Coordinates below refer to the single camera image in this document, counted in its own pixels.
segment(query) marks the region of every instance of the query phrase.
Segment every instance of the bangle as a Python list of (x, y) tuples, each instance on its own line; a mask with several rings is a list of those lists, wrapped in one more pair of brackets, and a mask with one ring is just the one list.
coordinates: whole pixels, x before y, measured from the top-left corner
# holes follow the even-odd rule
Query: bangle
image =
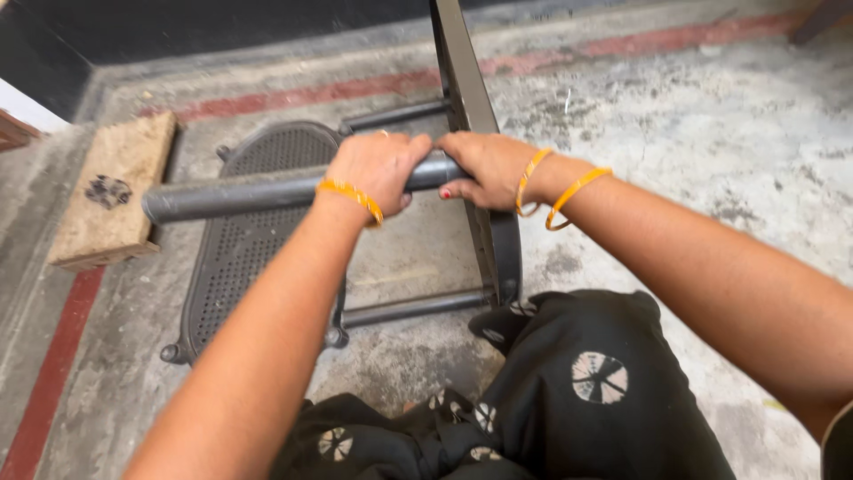
[(365, 207), (370, 214), (374, 216), (376, 219), (375, 226), (382, 225), (382, 210), (379, 208), (379, 205), (377, 205), (376, 202), (368, 196), (368, 194), (357, 189), (353, 184), (345, 182), (344, 180), (327, 179), (323, 177), (320, 180), (320, 183), (314, 188), (315, 192), (321, 190), (334, 191), (341, 195), (350, 197), (352, 200), (358, 202), (359, 205)]
[(533, 169), (536, 168), (536, 165), (539, 165), (539, 162), (542, 161), (543, 158), (548, 156), (551, 153), (551, 149), (541, 149), (539, 150), (533, 158), (531, 158), (531, 162), (527, 164), (527, 168), (525, 169), (525, 174), (522, 175), (521, 180), (519, 180), (519, 190), (515, 194), (515, 212), (520, 217), (529, 217), (533, 215), (539, 207), (542, 206), (541, 203), (537, 203), (536, 206), (528, 213), (523, 213), (521, 211), (521, 197), (525, 194), (525, 188), (527, 187), (527, 181), (530, 180), (531, 175), (533, 174)]
[(581, 190), (586, 184), (592, 182), (593, 180), (601, 177), (602, 175), (613, 175), (613, 169), (610, 167), (596, 167), (590, 170), (586, 175), (583, 175), (580, 179), (577, 179), (575, 183), (572, 184), (566, 191), (563, 192), (563, 195), (554, 202), (554, 206), (551, 208), (551, 212), (548, 214), (548, 219), (545, 220), (545, 228), (551, 231), (558, 231), (562, 228), (566, 228), (567, 226), (572, 224), (571, 220), (567, 220), (562, 225), (551, 226), (551, 222), (554, 221), (554, 215), (563, 208), (563, 205), (569, 201), (570, 198), (574, 194), (577, 193), (578, 190)]

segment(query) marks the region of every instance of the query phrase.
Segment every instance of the wooden plank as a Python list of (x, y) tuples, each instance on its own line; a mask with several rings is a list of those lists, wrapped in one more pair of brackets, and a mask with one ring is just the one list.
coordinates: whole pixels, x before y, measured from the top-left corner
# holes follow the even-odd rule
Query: wooden plank
[[(140, 199), (163, 178), (176, 122), (166, 112), (98, 130), (56, 230), (49, 264), (78, 272), (159, 250), (148, 241), (151, 222)], [(85, 191), (98, 175), (126, 182), (132, 192), (128, 203), (107, 210), (87, 199)]]

